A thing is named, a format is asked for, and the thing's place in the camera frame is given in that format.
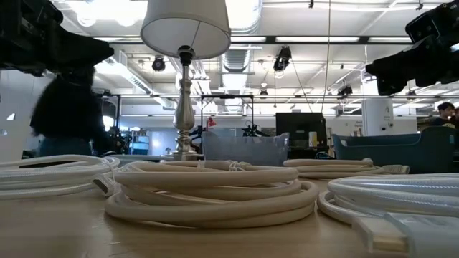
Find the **desk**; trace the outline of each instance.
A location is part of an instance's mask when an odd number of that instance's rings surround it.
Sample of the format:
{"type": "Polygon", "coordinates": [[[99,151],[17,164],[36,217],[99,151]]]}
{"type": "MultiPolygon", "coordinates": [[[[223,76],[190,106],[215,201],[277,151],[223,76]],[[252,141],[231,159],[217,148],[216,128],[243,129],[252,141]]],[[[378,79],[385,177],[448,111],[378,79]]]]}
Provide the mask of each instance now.
{"type": "Polygon", "coordinates": [[[113,219],[94,194],[0,201],[0,257],[369,257],[349,226],[317,212],[281,226],[183,229],[113,219]]]}

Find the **white wall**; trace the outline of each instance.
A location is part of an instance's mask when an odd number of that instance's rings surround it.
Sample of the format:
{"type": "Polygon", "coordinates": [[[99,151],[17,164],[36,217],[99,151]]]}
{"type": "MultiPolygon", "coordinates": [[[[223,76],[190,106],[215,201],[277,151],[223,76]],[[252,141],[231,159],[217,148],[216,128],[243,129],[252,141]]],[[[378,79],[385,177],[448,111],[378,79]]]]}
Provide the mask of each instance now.
{"type": "Polygon", "coordinates": [[[35,102],[50,82],[47,77],[36,78],[17,71],[0,72],[0,161],[20,159],[22,150],[36,145],[30,128],[30,115],[35,102]],[[14,121],[6,121],[12,113],[14,121]]]}
{"type": "MultiPolygon", "coordinates": [[[[120,119],[121,126],[140,128],[172,128],[172,117],[122,117],[120,119]]],[[[246,122],[251,121],[250,117],[245,118],[214,118],[217,123],[216,128],[243,128],[246,127],[246,122]]],[[[195,117],[195,125],[200,125],[201,118],[195,117]]],[[[255,124],[262,128],[275,128],[275,117],[255,117],[255,124]]],[[[337,117],[326,118],[326,127],[332,129],[332,133],[338,135],[351,135],[354,131],[362,127],[361,117],[337,117]]],[[[394,119],[394,134],[416,133],[417,121],[416,118],[398,118],[394,119]]]]}

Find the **cable connector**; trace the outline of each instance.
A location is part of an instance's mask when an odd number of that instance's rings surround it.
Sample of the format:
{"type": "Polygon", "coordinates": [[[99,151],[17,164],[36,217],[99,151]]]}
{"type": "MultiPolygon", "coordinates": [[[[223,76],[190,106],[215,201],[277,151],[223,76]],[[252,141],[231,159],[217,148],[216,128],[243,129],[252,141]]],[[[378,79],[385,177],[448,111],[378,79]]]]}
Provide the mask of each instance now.
{"type": "Polygon", "coordinates": [[[112,196],[115,193],[115,184],[106,175],[95,176],[91,183],[97,186],[105,197],[112,196]]]}

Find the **pillar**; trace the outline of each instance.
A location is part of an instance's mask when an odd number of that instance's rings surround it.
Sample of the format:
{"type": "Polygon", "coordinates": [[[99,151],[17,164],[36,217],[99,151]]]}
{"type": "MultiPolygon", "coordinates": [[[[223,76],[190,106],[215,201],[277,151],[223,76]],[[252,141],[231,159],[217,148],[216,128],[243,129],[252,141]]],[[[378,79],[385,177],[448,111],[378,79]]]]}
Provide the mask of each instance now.
{"type": "Polygon", "coordinates": [[[392,99],[367,99],[362,102],[365,136],[394,134],[392,99]]]}

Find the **person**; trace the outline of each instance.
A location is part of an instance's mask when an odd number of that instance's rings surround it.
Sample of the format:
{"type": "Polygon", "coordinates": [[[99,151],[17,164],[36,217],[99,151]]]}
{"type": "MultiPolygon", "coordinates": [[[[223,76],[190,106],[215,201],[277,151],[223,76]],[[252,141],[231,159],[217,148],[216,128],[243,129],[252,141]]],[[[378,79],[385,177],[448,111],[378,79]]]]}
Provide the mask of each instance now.
{"type": "Polygon", "coordinates": [[[459,107],[454,109],[454,116],[450,118],[450,122],[459,130],[459,107]]]}
{"type": "Polygon", "coordinates": [[[448,126],[450,128],[455,128],[454,123],[449,120],[449,118],[454,116],[453,104],[444,102],[438,105],[438,112],[440,112],[440,116],[432,121],[430,124],[431,126],[448,126]]]}
{"type": "Polygon", "coordinates": [[[93,154],[91,140],[99,154],[108,151],[110,141],[105,133],[102,110],[91,90],[94,73],[94,68],[89,67],[58,75],[45,88],[30,123],[35,136],[44,136],[38,156],[90,156],[93,154]]]}

